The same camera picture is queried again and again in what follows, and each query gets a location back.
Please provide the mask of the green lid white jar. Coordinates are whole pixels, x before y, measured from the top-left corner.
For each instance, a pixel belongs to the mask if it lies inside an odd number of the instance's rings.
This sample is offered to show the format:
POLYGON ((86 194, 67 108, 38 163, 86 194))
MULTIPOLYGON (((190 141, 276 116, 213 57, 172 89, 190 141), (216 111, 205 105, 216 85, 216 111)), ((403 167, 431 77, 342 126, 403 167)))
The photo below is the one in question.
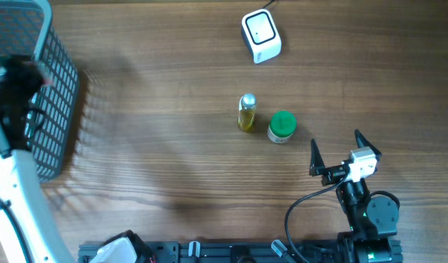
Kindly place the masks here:
POLYGON ((278 111, 270 119, 267 135, 272 142, 284 144, 289 141, 296 128, 297 119, 291 112, 278 111))

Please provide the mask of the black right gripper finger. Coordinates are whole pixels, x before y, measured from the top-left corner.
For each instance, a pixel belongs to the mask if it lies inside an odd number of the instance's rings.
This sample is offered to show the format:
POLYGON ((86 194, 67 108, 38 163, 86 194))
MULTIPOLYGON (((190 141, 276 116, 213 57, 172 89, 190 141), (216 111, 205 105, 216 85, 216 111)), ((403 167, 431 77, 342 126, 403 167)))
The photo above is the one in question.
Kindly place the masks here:
POLYGON ((376 155, 376 157, 381 157, 381 151, 378 150, 372 143, 370 143, 364 136, 363 134, 360 132, 359 129, 355 129, 354 130, 354 136, 356 139, 356 143, 358 148, 365 148, 365 147, 369 147, 374 154, 376 155))
POLYGON ((323 175, 325 170, 324 161, 322 159, 316 140, 311 140, 311 162, 309 167, 309 175, 312 177, 323 175))

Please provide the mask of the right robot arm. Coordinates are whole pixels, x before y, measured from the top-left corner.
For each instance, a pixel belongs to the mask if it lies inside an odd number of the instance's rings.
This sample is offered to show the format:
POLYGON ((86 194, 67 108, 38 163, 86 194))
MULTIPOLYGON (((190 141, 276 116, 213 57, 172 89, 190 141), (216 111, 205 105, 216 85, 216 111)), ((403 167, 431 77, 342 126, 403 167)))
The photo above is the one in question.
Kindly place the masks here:
POLYGON ((400 201, 387 191, 369 191, 365 179, 377 172, 381 151, 359 130, 354 131, 357 148, 337 166, 327 167, 315 140, 311 141, 309 174, 320 176, 323 186, 335 186, 335 193, 350 226, 330 244, 315 249, 315 259, 333 262, 402 262, 398 233, 400 201))

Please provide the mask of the yellow dish soap bottle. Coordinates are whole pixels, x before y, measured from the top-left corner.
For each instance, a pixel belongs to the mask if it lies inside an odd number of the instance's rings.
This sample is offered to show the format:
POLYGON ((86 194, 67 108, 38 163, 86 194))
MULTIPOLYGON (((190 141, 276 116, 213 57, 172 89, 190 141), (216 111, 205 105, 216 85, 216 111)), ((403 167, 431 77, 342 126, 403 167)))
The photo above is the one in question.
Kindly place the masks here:
POLYGON ((238 106, 238 126, 244 131, 248 132, 254 124, 254 118, 257 109, 257 99, 253 94, 244 94, 239 101, 238 106))

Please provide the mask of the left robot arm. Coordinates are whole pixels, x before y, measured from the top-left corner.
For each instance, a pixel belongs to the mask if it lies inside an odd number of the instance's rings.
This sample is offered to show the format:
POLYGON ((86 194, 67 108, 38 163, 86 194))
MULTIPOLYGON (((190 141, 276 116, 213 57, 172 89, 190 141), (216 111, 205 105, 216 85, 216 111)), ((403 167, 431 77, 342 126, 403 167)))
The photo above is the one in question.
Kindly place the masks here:
POLYGON ((9 262, 74 262, 56 226, 24 130, 46 83, 33 62, 0 57, 0 243, 9 262))

